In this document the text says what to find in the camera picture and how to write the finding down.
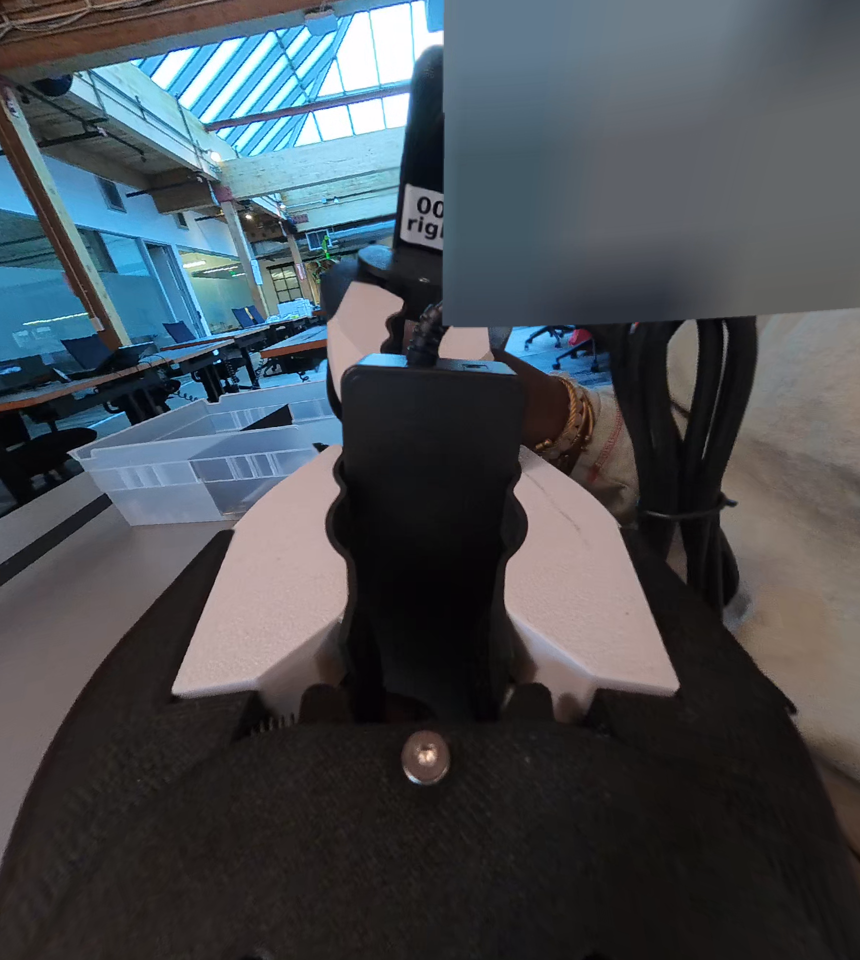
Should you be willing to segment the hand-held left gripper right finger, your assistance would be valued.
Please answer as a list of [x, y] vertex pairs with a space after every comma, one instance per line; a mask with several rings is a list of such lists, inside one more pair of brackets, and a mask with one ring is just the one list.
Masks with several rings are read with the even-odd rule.
[[513, 489], [527, 521], [508, 559], [505, 606], [517, 637], [512, 677], [549, 691], [579, 722], [603, 690], [671, 697], [680, 681], [614, 517], [530, 450]]

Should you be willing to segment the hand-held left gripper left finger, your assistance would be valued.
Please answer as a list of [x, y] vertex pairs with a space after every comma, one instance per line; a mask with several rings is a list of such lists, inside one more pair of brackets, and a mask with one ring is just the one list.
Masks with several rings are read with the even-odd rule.
[[299, 702], [312, 686], [341, 684], [347, 666], [337, 636], [349, 575], [327, 531], [341, 453], [328, 446], [236, 523], [173, 696], [249, 691], [264, 702]]

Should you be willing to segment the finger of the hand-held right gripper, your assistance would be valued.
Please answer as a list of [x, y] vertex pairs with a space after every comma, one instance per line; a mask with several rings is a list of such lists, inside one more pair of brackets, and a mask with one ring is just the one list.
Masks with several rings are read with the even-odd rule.
[[369, 282], [352, 281], [342, 294], [326, 325], [327, 396], [338, 420], [343, 418], [344, 374], [367, 356], [382, 352], [392, 340], [393, 323], [404, 307], [400, 295]]
[[495, 351], [500, 352], [505, 346], [505, 327], [449, 326], [440, 340], [438, 358], [492, 362]]

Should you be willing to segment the clear plastic bin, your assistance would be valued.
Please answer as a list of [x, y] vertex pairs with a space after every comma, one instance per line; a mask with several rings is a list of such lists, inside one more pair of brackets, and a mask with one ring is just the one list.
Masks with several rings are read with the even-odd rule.
[[[242, 432], [290, 404], [293, 425]], [[328, 379], [193, 401], [72, 451], [132, 526], [239, 520], [342, 441]]]

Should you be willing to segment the person's right hand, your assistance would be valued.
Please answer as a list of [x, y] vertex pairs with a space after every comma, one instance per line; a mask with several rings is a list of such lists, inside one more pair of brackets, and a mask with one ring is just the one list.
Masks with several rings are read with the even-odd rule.
[[500, 362], [520, 379], [525, 394], [522, 428], [523, 445], [532, 451], [546, 441], [555, 441], [564, 431], [570, 415], [570, 398], [564, 380], [501, 351]]

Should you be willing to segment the row of wooden office desks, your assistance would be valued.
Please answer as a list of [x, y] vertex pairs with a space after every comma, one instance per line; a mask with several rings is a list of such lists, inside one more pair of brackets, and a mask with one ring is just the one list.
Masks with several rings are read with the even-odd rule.
[[257, 347], [260, 348], [260, 359], [269, 362], [294, 357], [324, 357], [327, 343], [324, 325], [289, 332], [283, 339], [269, 342], [267, 334], [275, 330], [272, 324], [265, 324], [227, 334], [221, 340], [168, 348], [154, 358], [116, 372], [0, 395], [0, 481], [7, 477], [11, 479], [5, 487], [15, 502], [22, 505], [35, 497], [32, 490], [26, 490], [33, 486], [31, 466], [42, 466], [44, 474], [63, 469], [59, 462], [41, 459], [39, 446], [30, 451], [29, 460], [14, 459], [16, 452], [28, 444], [22, 430], [7, 431], [5, 428], [15, 416], [26, 415], [36, 423], [48, 426], [49, 433], [34, 441], [44, 442], [52, 454], [57, 454], [64, 440], [57, 422], [91, 407], [111, 405], [123, 412], [135, 426], [161, 414], [162, 408], [154, 402], [152, 391], [162, 388], [166, 380], [193, 378], [202, 386], [207, 401], [217, 403], [226, 394], [248, 395], [259, 389], [259, 378], [251, 357]]

